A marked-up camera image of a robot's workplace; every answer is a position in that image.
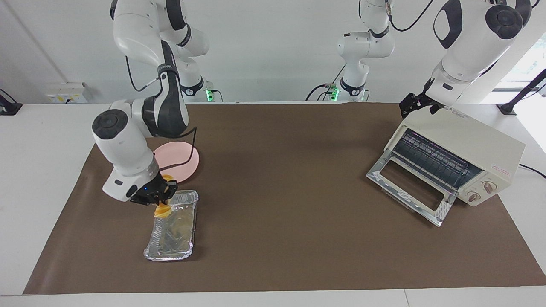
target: white wall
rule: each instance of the white wall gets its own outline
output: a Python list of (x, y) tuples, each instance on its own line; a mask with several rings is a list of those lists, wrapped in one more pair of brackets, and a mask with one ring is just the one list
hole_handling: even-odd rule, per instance
[[(152, 95), (157, 88), (140, 94), (131, 89), (124, 57), (112, 38), (110, 2), (0, 0), (1, 55), (39, 90), (47, 82), (70, 81), (85, 82), (92, 89), (94, 102)], [(343, 60), (335, 49), (338, 38), (346, 32), (366, 30), (358, 19), (358, 0), (185, 2), (188, 22), (204, 31), (211, 42), (210, 52), (196, 60), (203, 75), (228, 101), (305, 99), (310, 89), (332, 81), (342, 67)], [(395, 23), (407, 26), (427, 2), (396, 1)], [(409, 92), (422, 90), (445, 52), (432, 31), (436, 12), (444, 2), (437, 0), (414, 29), (394, 33), (397, 46), (390, 58), (368, 61), (371, 101), (395, 102)], [(5, 4), (13, 12), (4, 9)], [(512, 49), (468, 89), (461, 97), (463, 102), (479, 102), (493, 89), (546, 32), (545, 16), (546, 3), (533, 11)], [(132, 68), (137, 85), (155, 77), (153, 67), (132, 63)], [(4, 69), (0, 76), (8, 77)], [(24, 92), (26, 88), (24, 85), (14, 91)]]

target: wire rack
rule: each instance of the wire rack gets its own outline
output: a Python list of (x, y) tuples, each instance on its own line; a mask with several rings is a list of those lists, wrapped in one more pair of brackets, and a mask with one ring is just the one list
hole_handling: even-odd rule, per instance
[(394, 155), (446, 191), (456, 191), (482, 170), (408, 129)]

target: robotic arm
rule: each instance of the robotic arm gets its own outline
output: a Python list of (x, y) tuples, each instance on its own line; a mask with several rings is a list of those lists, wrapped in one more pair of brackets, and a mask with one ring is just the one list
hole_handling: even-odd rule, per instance
[(339, 100), (360, 101), (370, 71), (363, 60), (388, 57), (394, 51), (385, 0), (363, 0), (360, 15), (369, 30), (347, 33), (337, 43), (337, 52), (346, 63), (345, 74), (336, 85)]
[(118, 48), (156, 67), (161, 91), (145, 99), (117, 101), (93, 122), (95, 141), (114, 166), (103, 191), (123, 202), (166, 204), (177, 183), (162, 178), (145, 138), (183, 136), (189, 117), (181, 89), (197, 97), (206, 83), (189, 57), (206, 53), (208, 42), (185, 23), (182, 0), (114, 0), (110, 11)]
[(423, 93), (411, 93), (400, 103), (402, 117), (427, 106), (434, 114), (453, 105), (510, 48), (530, 16), (529, 0), (517, 0), (514, 8), (506, 0), (449, 0), (434, 21), (434, 33), (447, 54)]

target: brown table surface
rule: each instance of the brown table surface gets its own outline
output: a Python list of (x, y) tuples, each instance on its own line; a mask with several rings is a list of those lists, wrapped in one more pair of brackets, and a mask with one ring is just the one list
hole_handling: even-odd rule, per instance
[(94, 147), (25, 294), (546, 285), (498, 197), (457, 202), (437, 228), (368, 181), (401, 122), (395, 104), (188, 109), (201, 163), (180, 189), (200, 195), (194, 254), (143, 257), (154, 209), (101, 191), (112, 167)]

